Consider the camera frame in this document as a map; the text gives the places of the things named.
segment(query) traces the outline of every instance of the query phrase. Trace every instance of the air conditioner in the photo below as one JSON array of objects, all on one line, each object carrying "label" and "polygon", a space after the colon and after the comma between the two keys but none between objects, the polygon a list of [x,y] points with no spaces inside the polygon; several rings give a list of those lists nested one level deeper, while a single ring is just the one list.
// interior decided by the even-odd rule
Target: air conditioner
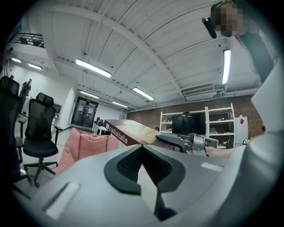
[{"label": "air conditioner", "polygon": [[198,100],[213,98],[216,94],[217,94],[216,91],[211,91],[207,93],[186,96],[185,98],[187,101],[198,101]]},{"label": "air conditioner", "polygon": [[197,94],[202,94],[202,93],[208,93],[214,91],[214,86],[213,85],[202,85],[202,86],[196,86],[196,87],[191,87],[188,89],[185,89],[182,91],[183,95],[186,96],[191,96],[191,95],[197,95]]}]

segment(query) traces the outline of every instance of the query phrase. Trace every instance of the gray floor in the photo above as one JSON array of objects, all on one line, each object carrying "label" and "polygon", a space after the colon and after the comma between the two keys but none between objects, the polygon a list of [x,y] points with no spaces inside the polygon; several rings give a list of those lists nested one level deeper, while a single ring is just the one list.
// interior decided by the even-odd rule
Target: gray floor
[{"label": "gray floor", "polygon": [[[24,132],[26,130],[27,123],[24,125]],[[59,162],[63,148],[65,146],[65,142],[67,141],[69,135],[70,135],[71,129],[66,129],[62,132],[59,133],[58,135],[58,140],[57,140],[57,148],[58,148],[58,153],[54,156],[47,157],[44,159],[45,162],[49,161],[57,161]],[[15,126],[15,136],[20,136],[20,124],[17,122]],[[55,134],[52,135],[52,141],[55,142]],[[119,147],[125,147],[125,145],[119,141]],[[30,156],[27,156],[23,153],[23,163],[21,164],[21,168],[24,169],[23,165],[24,164],[29,164],[29,163],[36,163],[38,162],[37,158],[33,158]],[[56,165],[49,166],[53,171],[56,171]],[[37,168],[28,168],[28,174],[33,180],[33,177],[36,174]],[[48,181],[50,181],[53,177],[56,177],[52,175],[51,173],[43,170],[37,182],[40,184],[40,187],[45,185]],[[153,184],[152,180],[146,173],[146,170],[142,166],[140,168],[139,174],[138,174],[138,184],[141,185],[142,188],[142,198],[144,199],[145,203],[148,205],[148,207],[154,211],[154,206],[156,202],[156,196],[157,196],[157,188]],[[31,198],[36,194],[36,192],[40,189],[34,186],[34,184],[30,184],[27,179],[23,179],[15,185],[20,188],[23,192],[27,193]]]}]

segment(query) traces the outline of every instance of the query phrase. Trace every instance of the pink chair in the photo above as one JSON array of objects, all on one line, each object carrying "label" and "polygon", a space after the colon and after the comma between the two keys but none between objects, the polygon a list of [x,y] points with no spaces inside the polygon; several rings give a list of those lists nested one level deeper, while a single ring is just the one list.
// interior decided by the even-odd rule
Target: pink chair
[{"label": "pink chair", "polygon": [[118,140],[114,136],[93,136],[72,128],[65,143],[56,175],[62,173],[82,158],[118,148]]}]

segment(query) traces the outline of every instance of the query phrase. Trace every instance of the glass door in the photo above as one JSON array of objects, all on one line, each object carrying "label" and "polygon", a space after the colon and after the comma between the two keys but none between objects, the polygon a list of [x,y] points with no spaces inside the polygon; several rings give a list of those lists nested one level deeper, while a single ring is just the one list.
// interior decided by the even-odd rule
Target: glass door
[{"label": "glass door", "polygon": [[98,104],[96,102],[79,97],[75,105],[71,123],[92,128],[97,107]]}]

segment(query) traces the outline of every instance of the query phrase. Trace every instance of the tube light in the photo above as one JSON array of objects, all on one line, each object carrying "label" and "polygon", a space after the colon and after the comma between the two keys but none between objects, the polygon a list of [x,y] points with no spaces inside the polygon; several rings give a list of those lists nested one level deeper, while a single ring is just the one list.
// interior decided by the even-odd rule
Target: tube light
[{"label": "tube light", "polygon": [[137,87],[133,88],[133,91],[136,91],[137,93],[143,95],[144,97],[146,97],[149,100],[154,100],[154,98],[152,98],[151,96],[147,95],[145,92],[141,91],[140,89],[138,89]]},{"label": "tube light", "polygon": [[36,69],[42,70],[42,67],[35,66],[35,65],[30,64],[30,63],[28,63],[28,65],[29,65],[30,67],[33,67],[33,68],[36,68]]},{"label": "tube light", "polygon": [[231,50],[224,51],[224,72],[223,72],[223,80],[222,84],[226,84],[228,82],[230,67],[231,67]]},{"label": "tube light", "polygon": [[95,71],[97,73],[100,73],[101,75],[104,75],[104,76],[106,76],[108,78],[111,77],[111,74],[109,72],[106,72],[106,71],[104,71],[104,70],[102,70],[102,69],[100,69],[98,67],[95,67],[95,66],[93,66],[93,65],[91,65],[91,64],[89,64],[87,62],[84,62],[84,61],[82,61],[80,59],[76,60],[76,64],[80,65],[80,66],[83,66],[83,67],[85,67],[87,69],[93,70],[93,71]]},{"label": "tube light", "polygon": [[82,94],[85,94],[85,95],[89,95],[89,96],[91,96],[91,97],[93,97],[93,98],[98,98],[98,96],[95,96],[95,95],[93,95],[93,94],[89,94],[89,93],[87,93],[87,92],[85,92],[85,91],[80,91]]},{"label": "tube light", "polygon": [[116,104],[116,105],[119,105],[119,106],[123,106],[123,107],[125,107],[125,108],[128,108],[127,106],[122,105],[122,104],[119,104],[119,103],[117,103],[117,102],[112,102],[112,103],[114,103],[114,104]]},{"label": "tube light", "polygon": [[19,59],[15,59],[15,58],[11,58],[11,59],[12,59],[12,61],[14,61],[14,62],[22,63]]}]

